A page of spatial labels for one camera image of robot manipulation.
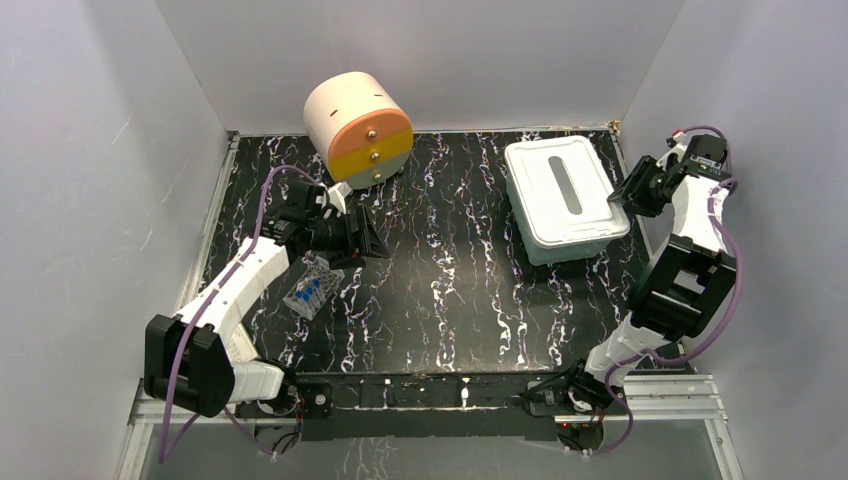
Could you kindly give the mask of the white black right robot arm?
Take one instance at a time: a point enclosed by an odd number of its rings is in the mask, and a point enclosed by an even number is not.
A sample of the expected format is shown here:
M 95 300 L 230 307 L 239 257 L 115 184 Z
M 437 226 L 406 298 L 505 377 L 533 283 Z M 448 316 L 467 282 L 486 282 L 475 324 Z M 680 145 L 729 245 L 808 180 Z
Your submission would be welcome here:
M 642 358 L 699 336 L 737 282 L 737 261 L 719 231 L 732 191 L 727 140 L 695 128 L 676 131 L 667 144 L 660 158 L 643 156 L 609 197 L 643 217 L 672 206 L 674 221 L 629 291 L 625 319 L 564 385 L 564 403 L 577 414 L 608 407 Z

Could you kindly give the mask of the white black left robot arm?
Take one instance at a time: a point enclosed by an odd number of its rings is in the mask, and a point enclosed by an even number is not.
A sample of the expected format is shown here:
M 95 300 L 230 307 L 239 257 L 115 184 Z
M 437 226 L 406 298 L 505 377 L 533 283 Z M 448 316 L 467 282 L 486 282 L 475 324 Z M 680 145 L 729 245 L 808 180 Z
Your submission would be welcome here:
M 368 211 L 347 203 L 351 187 L 299 182 L 285 202 L 263 215 L 220 274 L 171 316 L 145 330 L 144 392 L 173 406 L 213 417 L 231 404 L 260 401 L 275 416 L 299 400 L 293 371 L 260 357 L 243 319 L 263 293 L 299 258 L 314 255 L 284 295 L 303 319 L 313 319 L 348 269 L 386 258 Z

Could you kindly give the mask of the white bin lid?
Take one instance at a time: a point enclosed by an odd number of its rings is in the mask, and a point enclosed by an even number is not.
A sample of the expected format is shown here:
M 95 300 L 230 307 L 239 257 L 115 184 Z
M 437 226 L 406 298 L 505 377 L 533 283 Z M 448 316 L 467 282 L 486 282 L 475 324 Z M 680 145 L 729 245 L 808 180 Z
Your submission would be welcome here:
M 623 208 L 607 200 L 613 188 L 588 138 L 570 135 L 522 141 L 505 149 L 516 217 L 542 240 L 553 240 L 568 225 L 629 233 Z

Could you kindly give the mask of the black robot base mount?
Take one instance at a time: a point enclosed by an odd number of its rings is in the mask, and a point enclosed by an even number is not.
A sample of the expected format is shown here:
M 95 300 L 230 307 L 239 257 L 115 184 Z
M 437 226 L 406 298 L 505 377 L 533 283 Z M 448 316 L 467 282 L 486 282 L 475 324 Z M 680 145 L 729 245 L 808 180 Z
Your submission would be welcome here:
M 623 414 L 622 388 L 583 389 L 573 370 L 297 373 L 276 400 L 237 406 L 242 419 L 289 421 L 305 441 L 364 437 L 517 437 L 594 450 Z

